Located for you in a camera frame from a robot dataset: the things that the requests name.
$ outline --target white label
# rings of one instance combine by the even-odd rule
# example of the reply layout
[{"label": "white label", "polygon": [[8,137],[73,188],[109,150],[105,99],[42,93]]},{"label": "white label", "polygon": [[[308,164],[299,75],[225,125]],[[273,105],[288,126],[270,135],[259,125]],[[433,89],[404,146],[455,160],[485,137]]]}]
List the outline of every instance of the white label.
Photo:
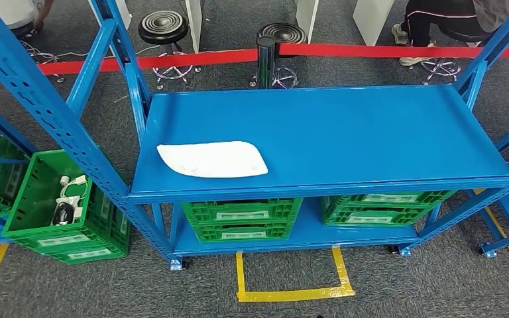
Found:
[{"label": "white label", "polygon": [[15,196],[15,191],[17,190],[17,186],[21,180],[21,170],[23,166],[21,164],[15,164],[13,166],[13,171],[9,176],[9,181],[7,182],[7,186],[5,187],[5,194],[9,197]]},{"label": "white label", "polygon": [[109,249],[105,248],[103,250],[92,250],[91,252],[68,254],[68,256],[72,260],[80,260],[81,258],[103,256],[108,254],[112,254],[112,252]]},{"label": "white label", "polygon": [[393,217],[349,217],[346,223],[391,223]]},{"label": "white label", "polygon": [[128,231],[128,219],[126,219],[126,216],[123,215],[122,216],[122,225],[120,226],[120,233],[126,234],[127,231]]},{"label": "white label", "polygon": [[266,232],[249,232],[249,233],[221,233],[221,238],[229,239],[261,239],[266,237]]},{"label": "white label", "polygon": [[215,214],[217,220],[240,220],[240,219],[267,219],[268,211],[256,212],[218,212]]},{"label": "white label", "polygon": [[110,212],[110,201],[106,195],[102,197],[102,210],[100,211],[100,216],[103,219],[108,219],[108,215]]},{"label": "white label", "polygon": [[364,201],[369,202],[416,202],[418,194],[368,194]]},{"label": "white label", "polygon": [[38,244],[40,246],[54,246],[54,245],[61,245],[61,244],[70,244],[75,242],[84,242],[86,240],[90,240],[86,235],[80,234],[80,235],[73,235],[72,237],[57,237],[57,238],[48,238],[46,240],[38,240]]},{"label": "white label", "polygon": [[331,197],[325,197],[325,209],[328,209],[331,206]]}]

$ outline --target red barrier tape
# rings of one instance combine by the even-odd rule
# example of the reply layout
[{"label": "red barrier tape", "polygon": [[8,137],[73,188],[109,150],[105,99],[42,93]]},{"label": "red barrier tape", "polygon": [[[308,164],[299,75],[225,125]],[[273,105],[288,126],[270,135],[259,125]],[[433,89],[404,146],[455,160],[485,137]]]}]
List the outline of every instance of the red barrier tape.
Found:
[{"label": "red barrier tape", "polygon": [[[405,46],[363,46],[342,44],[281,44],[280,54],[302,56],[337,56],[344,58],[474,58],[482,48],[446,47],[411,48]],[[509,48],[502,55],[509,58]]]},{"label": "red barrier tape", "polygon": [[[245,50],[231,50],[218,52],[201,52],[198,54],[188,55],[171,55],[171,56],[148,56],[138,58],[140,68],[169,68],[171,66],[188,66],[188,65],[211,65],[211,64],[228,64],[256,61],[258,53],[256,48]],[[38,67],[44,75],[53,74],[79,74],[83,67],[84,61],[75,62],[57,62],[39,64]],[[118,62],[114,58],[107,58],[102,61],[100,72],[117,72],[120,70]]]},{"label": "red barrier tape", "polygon": [[[481,48],[410,48],[404,46],[362,46],[343,44],[281,44],[280,54],[301,56],[336,56],[344,58],[400,58],[428,56],[435,58],[474,58]],[[509,48],[503,54],[509,58]],[[188,55],[138,58],[140,68],[168,68],[170,66],[211,65],[254,62],[257,59],[256,48],[218,52],[201,52]],[[40,64],[38,67],[45,75],[78,74],[83,61]],[[116,72],[118,63],[113,58],[105,59],[100,72]]]}]

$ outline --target black pants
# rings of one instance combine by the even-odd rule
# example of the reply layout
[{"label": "black pants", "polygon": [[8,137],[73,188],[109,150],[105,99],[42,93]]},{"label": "black pants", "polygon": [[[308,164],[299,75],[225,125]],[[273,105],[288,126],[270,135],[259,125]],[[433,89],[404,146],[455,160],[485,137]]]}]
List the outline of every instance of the black pants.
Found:
[{"label": "black pants", "polygon": [[401,29],[412,46],[428,46],[430,24],[463,34],[482,34],[473,0],[409,0]]}]

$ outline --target white table leg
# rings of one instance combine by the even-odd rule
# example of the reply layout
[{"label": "white table leg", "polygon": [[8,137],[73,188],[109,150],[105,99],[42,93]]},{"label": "white table leg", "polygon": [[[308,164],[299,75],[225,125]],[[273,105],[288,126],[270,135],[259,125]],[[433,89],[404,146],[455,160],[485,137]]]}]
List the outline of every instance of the white table leg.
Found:
[{"label": "white table leg", "polygon": [[375,46],[394,0],[358,0],[354,21],[367,46]]},{"label": "white table leg", "polygon": [[317,17],[318,6],[319,0],[298,0],[296,19],[298,20],[298,26],[308,36],[308,43],[311,43],[311,37],[313,36],[313,26]]},{"label": "white table leg", "polygon": [[186,12],[188,12],[188,23],[190,24],[190,35],[192,36],[192,47],[194,52],[199,52],[201,32],[201,3],[200,0],[186,0]]}]

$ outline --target shelving unit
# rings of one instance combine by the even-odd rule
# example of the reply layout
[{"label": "shelving unit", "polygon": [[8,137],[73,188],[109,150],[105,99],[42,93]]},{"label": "shelving unit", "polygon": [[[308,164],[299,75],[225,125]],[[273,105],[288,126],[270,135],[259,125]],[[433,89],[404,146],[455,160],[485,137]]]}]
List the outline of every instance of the shelving unit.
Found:
[{"label": "shelving unit", "polygon": [[[454,85],[151,94],[115,0],[91,3],[101,28],[66,101],[2,22],[0,82],[173,270],[182,269],[183,256],[239,250],[389,244],[410,255],[411,249],[509,194],[509,167],[499,154],[509,135],[491,143],[470,112],[485,71],[509,45],[509,19]],[[131,187],[80,123],[109,47],[128,83],[141,146]],[[155,149],[160,143],[229,140],[253,143],[269,173],[227,180],[183,176],[170,170]],[[434,209],[419,232],[412,227],[326,227],[317,217],[317,200],[310,198],[480,187],[487,190],[439,219],[439,207]],[[160,203],[167,202],[301,196],[308,198],[290,238],[281,241],[200,244],[178,204],[168,237],[160,210]],[[152,206],[154,219],[142,204]]]}]

